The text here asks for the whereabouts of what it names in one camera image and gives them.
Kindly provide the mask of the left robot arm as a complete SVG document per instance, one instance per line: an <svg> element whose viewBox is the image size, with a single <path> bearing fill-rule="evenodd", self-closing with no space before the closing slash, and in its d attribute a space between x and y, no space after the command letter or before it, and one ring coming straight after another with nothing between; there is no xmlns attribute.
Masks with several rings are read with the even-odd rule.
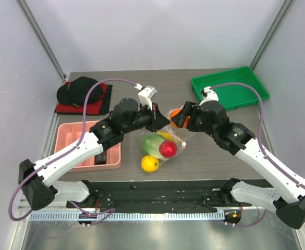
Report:
<svg viewBox="0 0 305 250"><path fill-rule="evenodd" d="M92 207L96 194L88 181L63 182L60 177L83 161L121 143L127 133L142 128L156 132L169 123L156 103L141 105L132 98L124 98L107 118L84 131L82 139L42 160L24 160L19 165L19 184L31 209L40 210L53 201Z"/></svg>

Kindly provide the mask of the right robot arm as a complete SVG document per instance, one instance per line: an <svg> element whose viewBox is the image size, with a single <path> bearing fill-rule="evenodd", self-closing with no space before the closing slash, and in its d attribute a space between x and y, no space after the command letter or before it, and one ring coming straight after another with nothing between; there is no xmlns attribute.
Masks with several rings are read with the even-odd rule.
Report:
<svg viewBox="0 0 305 250"><path fill-rule="evenodd" d="M272 189L249 185L231 178L222 188L221 200L231 206L236 202L262 207L277 215L286 225L300 229L305 223L305 180L285 165L276 167L275 158L248 128L229 120L218 101L201 105L186 102L171 121L191 132L204 132L223 150L249 164Z"/></svg>

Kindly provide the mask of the orange toy orange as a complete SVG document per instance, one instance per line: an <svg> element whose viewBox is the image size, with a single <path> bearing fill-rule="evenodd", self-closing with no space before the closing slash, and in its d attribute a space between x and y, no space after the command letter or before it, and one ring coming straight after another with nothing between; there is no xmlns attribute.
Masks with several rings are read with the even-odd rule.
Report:
<svg viewBox="0 0 305 250"><path fill-rule="evenodd" d="M189 116L186 117L185 122L184 122L184 125L183 125L182 127L179 127L178 125L176 125L175 122L173 122L173 118L174 118L175 116L177 116L177 115L180 113L180 111L181 111L181 109L175 109L175 110L173 110L172 113L170 114L170 122L171 122L172 126L175 127L175 128L185 128L185 127L188 125L188 123L189 123L189 119L190 119Z"/></svg>

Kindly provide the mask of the clear zip top bag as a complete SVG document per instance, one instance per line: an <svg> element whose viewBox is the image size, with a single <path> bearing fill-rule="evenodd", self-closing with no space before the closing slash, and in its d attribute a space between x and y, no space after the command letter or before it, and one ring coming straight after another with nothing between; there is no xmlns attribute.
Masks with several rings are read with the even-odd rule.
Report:
<svg viewBox="0 0 305 250"><path fill-rule="evenodd" d="M187 143L184 136L181 135L183 129L177 127L171 119L180 112L180 109L172 109L168 112L167 118L170 124L157 132L144 131L140 135L140 148L143 153L143 159L147 156L158 162L161 166L168 160L180 155L186 148Z"/></svg>

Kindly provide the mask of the yellow toy banana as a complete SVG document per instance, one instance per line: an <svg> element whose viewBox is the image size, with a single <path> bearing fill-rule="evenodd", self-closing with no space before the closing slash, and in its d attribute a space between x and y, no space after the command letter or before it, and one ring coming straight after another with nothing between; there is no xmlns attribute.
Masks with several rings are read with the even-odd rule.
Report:
<svg viewBox="0 0 305 250"><path fill-rule="evenodd" d="M179 138L172 133L158 131L157 134L162 136L166 140L173 141L175 143L179 143Z"/></svg>

